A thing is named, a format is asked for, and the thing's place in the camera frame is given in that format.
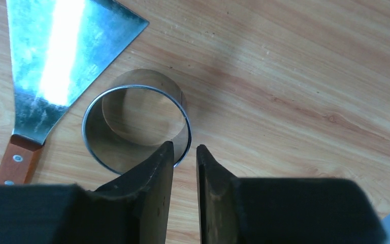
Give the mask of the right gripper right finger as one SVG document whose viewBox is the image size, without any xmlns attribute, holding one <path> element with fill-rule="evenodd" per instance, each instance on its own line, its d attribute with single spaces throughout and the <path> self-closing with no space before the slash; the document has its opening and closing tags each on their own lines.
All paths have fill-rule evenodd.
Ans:
<svg viewBox="0 0 390 244">
<path fill-rule="evenodd" d="M 197 147 L 201 243 L 386 243 L 366 194 L 344 178 L 237 177 Z"/>
</svg>

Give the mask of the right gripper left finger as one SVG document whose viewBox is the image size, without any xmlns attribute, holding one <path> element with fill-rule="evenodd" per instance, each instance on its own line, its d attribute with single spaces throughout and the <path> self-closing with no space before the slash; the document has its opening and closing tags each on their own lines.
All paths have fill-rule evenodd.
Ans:
<svg viewBox="0 0 390 244">
<path fill-rule="evenodd" d="M 0 186 L 0 243 L 164 243 L 174 146 L 94 191 L 79 185 Z"/>
</svg>

